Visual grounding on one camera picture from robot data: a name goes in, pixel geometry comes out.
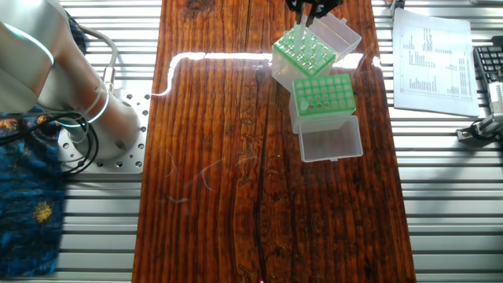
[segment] wooden table surface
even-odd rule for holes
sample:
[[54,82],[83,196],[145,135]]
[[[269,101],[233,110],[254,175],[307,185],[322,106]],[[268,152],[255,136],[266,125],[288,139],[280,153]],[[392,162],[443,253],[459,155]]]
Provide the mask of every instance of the wooden table surface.
[[163,1],[134,283],[416,281],[371,1],[333,12],[362,36],[334,72],[364,154],[305,164],[271,77],[285,2]]

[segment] metal slat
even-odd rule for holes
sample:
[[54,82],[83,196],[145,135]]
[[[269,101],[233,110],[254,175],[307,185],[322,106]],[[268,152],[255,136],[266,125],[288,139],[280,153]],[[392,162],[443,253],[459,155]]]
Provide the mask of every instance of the metal slat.
[[501,217],[503,215],[501,200],[405,200],[405,203],[408,217],[434,217],[436,215]]
[[463,270],[465,273],[474,271],[487,273],[501,271],[503,267],[503,255],[414,255],[413,258],[416,271],[419,273],[454,270]]
[[128,270],[133,267],[134,253],[78,253],[62,252],[57,260],[58,269]]
[[498,236],[411,236],[416,253],[451,251],[473,253],[503,252],[503,235]]

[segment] black cable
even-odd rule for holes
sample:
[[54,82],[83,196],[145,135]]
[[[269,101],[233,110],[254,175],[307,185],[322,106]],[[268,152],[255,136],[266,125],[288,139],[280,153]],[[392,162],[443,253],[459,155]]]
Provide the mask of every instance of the black cable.
[[[12,117],[13,116],[3,116],[3,117],[0,117],[0,119],[10,119]],[[35,130],[41,129],[45,125],[47,125],[57,119],[61,119],[61,118],[65,118],[65,117],[76,119],[76,118],[81,117],[81,115],[78,113],[71,113],[70,112],[70,113],[62,113],[62,114],[58,114],[55,116],[51,116],[47,119],[44,119],[41,123],[38,123],[37,125],[30,127],[26,130],[22,130],[19,133],[11,134],[6,137],[1,137],[0,138],[0,146],[8,145],[9,143],[12,143],[20,138],[23,138]],[[78,162],[77,166],[73,167],[72,169],[69,169],[68,171],[63,172],[64,176],[74,176],[74,175],[77,175],[78,173],[81,173],[84,170],[86,170],[96,160],[96,157],[97,157],[97,154],[99,151],[98,139],[97,139],[96,131],[94,130],[94,128],[90,124],[88,124],[88,122],[85,121],[84,118],[76,120],[76,122],[80,125],[80,127],[83,129],[83,131],[86,132],[86,136],[88,139],[88,150],[87,150],[86,155],[84,156],[84,159],[80,160]],[[94,151],[93,157],[86,164],[86,161],[88,161],[90,154],[92,152],[93,140],[96,143],[95,151]]]
[[86,155],[84,156],[84,159],[83,160],[80,160],[77,162],[77,166],[63,172],[63,175],[64,176],[67,176],[67,175],[73,175],[73,171],[81,168],[82,166],[84,166],[84,164],[86,163],[86,161],[88,161],[89,159],[89,156],[91,154],[91,150],[93,148],[93,141],[90,139],[90,131],[89,130],[86,130],[85,126],[88,126],[89,128],[91,128],[92,126],[87,122],[85,121],[84,119],[81,119],[81,120],[78,120],[77,123],[79,123],[79,125],[81,126],[81,128],[83,129],[83,131],[86,133],[86,136],[87,136],[87,152],[86,152]]
[[55,116],[52,116],[50,118],[47,118],[45,120],[43,120],[41,123],[33,126],[33,127],[30,127],[26,130],[22,130],[21,132],[19,133],[16,133],[16,134],[11,134],[9,136],[6,136],[6,137],[2,137],[0,138],[0,146],[4,146],[4,145],[8,145],[9,143],[11,142],[14,142],[24,136],[26,136],[27,134],[30,134],[32,131],[34,130],[37,130],[41,127],[44,127],[45,125],[47,125],[48,123],[51,123],[57,119],[61,119],[61,118],[64,118],[64,117],[70,117],[70,118],[75,118],[76,117],[76,114],[75,113],[65,113],[65,114],[59,114],[59,115],[55,115]]
[[478,123],[481,121],[483,121],[483,119],[478,119],[478,120],[474,121],[472,123],[472,125],[470,125],[469,132],[470,132],[470,134],[472,134],[472,137],[474,137],[475,139],[478,139],[480,141],[491,141],[494,139],[495,142],[500,142],[501,139],[496,138],[498,133],[492,134],[491,136],[482,136],[477,132],[477,126],[475,125],[475,123]]
[[88,131],[88,144],[90,145],[90,148],[92,147],[92,141],[90,140],[90,134],[93,135],[94,137],[94,143],[96,144],[95,146],[95,150],[94,150],[94,154],[93,154],[93,157],[91,157],[91,159],[89,160],[89,163],[87,163],[87,165],[85,165],[84,167],[82,167],[80,170],[76,171],[76,172],[73,172],[73,173],[68,173],[68,174],[65,174],[65,177],[71,177],[71,176],[75,176],[79,173],[82,173],[84,170],[86,170],[95,160],[96,160],[96,156],[98,154],[98,152],[100,151],[100,143],[97,139],[97,134],[96,134],[96,131],[94,131],[94,128],[91,124],[89,124],[89,131]]

